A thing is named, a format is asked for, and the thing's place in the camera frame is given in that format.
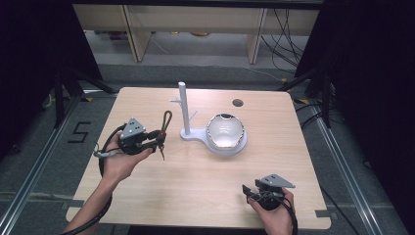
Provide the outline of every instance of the person's left hand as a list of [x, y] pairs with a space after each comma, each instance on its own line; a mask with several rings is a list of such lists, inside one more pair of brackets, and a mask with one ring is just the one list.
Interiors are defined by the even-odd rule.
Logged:
[[[121, 131], [113, 136], [105, 151], [119, 148], [118, 139], [120, 135]], [[103, 175], [103, 179], [110, 180], [116, 184], [130, 176], [134, 167], [147, 159], [152, 154], [153, 149], [146, 149], [137, 155], [126, 155], [121, 150], [117, 151], [118, 153], [115, 156], [105, 158]]]

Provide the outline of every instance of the wooden table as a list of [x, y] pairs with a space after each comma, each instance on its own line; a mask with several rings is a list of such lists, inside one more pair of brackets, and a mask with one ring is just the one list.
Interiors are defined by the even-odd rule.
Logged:
[[[98, 141], [131, 117], [148, 131], [160, 129], [164, 111], [173, 119], [167, 130], [165, 161], [159, 151], [152, 154], [122, 181], [114, 192], [113, 204], [104, 223], [163, 226], [261, 228], [254, 210], [246, 202], [242, 184], [252, 189], [254, 180], [277, 173], [296, 185], [295, 205], [299, 229], [327, 229], [326, 211], [314, 168], [288, 93], [268, 91], [187, 89], [189, 114], [197, 112], [191, 127], [204, 127], [216, 114], [238, 117], [249, 139], [245, 149], [233, 157], [215, 155], [199, 141], [180, 137], [181, 108], [169, 100], [179, 98], [179, 90], [163, 88], [123, 88]], [[232, 102], [240, 99], [242, 107]], [[91, 157], [75, 200], [86, 200], [101, 178], [98, 159]], [[71, 220], [78, 208], [69, 208]]]

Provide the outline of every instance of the bowl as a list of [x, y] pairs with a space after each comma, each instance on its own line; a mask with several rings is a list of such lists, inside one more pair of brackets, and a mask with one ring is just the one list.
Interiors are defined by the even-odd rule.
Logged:
[[207, 141], [217, 150], [230, 151], [238, 147], [244, 138], [245, 128], [232, 115], [219, 114], [207, 124]]

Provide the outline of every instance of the forearm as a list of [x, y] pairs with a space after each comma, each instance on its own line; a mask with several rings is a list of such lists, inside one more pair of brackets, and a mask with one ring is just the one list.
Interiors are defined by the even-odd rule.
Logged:
[[[102, 179], [98, 187], [91, 194], [91, 196], [85, 202], [83, 207], [79, 210], [76, 216], [65, 228], [64, 232], [71, 231], [94, 218], [103, 209], [116, 186], [116, 182], [111, 182], [109, 180]], [[95, 227], [96, 225], [92, 226], [90, 229], [87, 229], [85, 233], [82, 234], [93, 234], [95, 231]]]

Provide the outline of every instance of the floor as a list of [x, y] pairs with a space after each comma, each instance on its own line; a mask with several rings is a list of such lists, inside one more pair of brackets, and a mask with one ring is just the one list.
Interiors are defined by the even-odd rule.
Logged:
[[[160, 66], [172, 67], [173, 70], [178, 67], [188, 68], [188, 70], [240, 69], [266, 77], [277, 87], [283, 83], [284, 78], [292, 79], [292, 72], [295, 70], [292, 63], [274, 57], [264, 43], [266, 41], [273, 47], [274, 39], [278, 40], [277, 36], [274, 36], [274, 39], [270, 35], [264, 36], [255, 65], [249, 64], [244, 35], [213, 33], [208, 36], [195, 36], [187, 32], [177, 34], [155, 32], [144, 60], [140, 63], [134, 62], [126, 40], [111, 40], [106, 33], [97, 34], [94, 31], [86, 31], [85, 36], [104, 77], [110, 77], [109, 74], [114, 73], [109, 69], [112, 66], [128, 66], [130, 70]], [[293, 41], [297, 47], [303, 49], [307, 37], [293, 37]], [[292, 50], [285, 38], [282, 38], [281, 44], [289, 51]], [[296, 63], [292, 52], [281, 48], [279, 51], [290, 58], [294, 64]], [[109, 82], [114, 84], [134, 82], [134, 74], [127, 75], [128, 80], [122, 72], [119, 76], [111, 75], [113, 80]], [[304, 86], [306, 83], [290, 91], [296, 108], [303, 107], [303, 102], [309, 101], [303, 100], [306, 99], [302, 93]], [[81, 120], [89, 118], [93, 119], [96, 127], [88, 130], [89, 136], [99, 136], [100, 126], [105, 123], [105, 119], [100, 117], [100, 114], [107, 114], [110, 111], [114, 98], [104, 96], [97, 98], [98, 108], [92, 111], [85, 102], [80, 102], [75, 108], [76, 117], [70, 117], [68, 129], [74, 129]], [[298, 110], [298, 116], [299, 122], [304, 125], [304, 138], [319, 182], [324, 186], [322, 187], [324, 191], [330, 192], [324, 195], [333, 222], [328, 231], [300, 231], [300, 234], [407, 234], [376, 176], [370, 167], [362, 163], [364, 156], [361, 155], [358, 145], [353, 141], [352, 134], [344, 125], [341, 114], [338, 111], [330, 112], [332, 128], [327, 130], [320, 118], [312, 118], [318, 112], [317, 106], [310, 106], [307, 109]], [[33, 122], [32, 128], [27, 131], [26, 137], [22, 140], [25, 145], [22, 146], [21, 152], [11, 153], [0, 163], [1, 213], [6, 213], [10, 209], [9, 205], [16, 193], [22, 190], [21, 186], [28, 181], [27, 176], [31, 173], [32, 167], [37, 164], [39, 155], [44, 151], [45, 143], [48, 143], [49, 136], [58, 136], [61, 138], [60, 142], [72, 138], [67, 138], [65, 134], [55, 133], [53, 122], [52, 106], [45, 109], [45, 112]], [[38, 181], [30, 189], [24, 208], [18, 211], [19, 218], [12, 221], [13, 229], [10, 234], [57, 233], [67, 223], [65, 209], [68, 207], [74, 190], [67, 185], [76, 185], [82, 176], [88, 158], [69, 155], [73, 150], [60, 148], [60, 142], [53, 149], [55, 157], [47, 159], [46, 165], [40, 170]], [[88, 152], [93, 148], [93, 143], [83, 143], [80, 148]], [[54, 187], [53, 192], [60, 193], [49, 193], [51, 185]], [[361, 206], [356, 202], [366, 202], [367, 205]], [[349, 218], [353, 226], [348, 224], [342, 213]], [[100, 226], [99, 234], [127, 234], [128, 230], [127, 225], [103, 224]]]

